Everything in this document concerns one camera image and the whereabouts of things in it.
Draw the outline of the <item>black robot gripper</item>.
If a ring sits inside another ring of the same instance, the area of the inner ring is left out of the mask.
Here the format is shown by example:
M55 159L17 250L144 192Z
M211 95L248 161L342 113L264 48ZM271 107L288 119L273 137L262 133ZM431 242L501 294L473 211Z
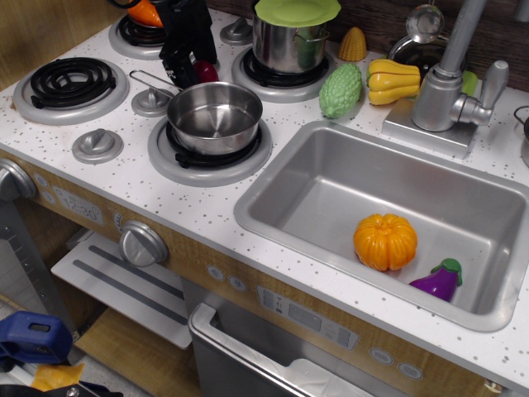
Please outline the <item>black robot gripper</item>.
M205 1L153 1L163 24L166 39L160 58L165 72L175 86L189 88L198 83L191 63L204 60L217 62L217 48L211 32L212 19Z

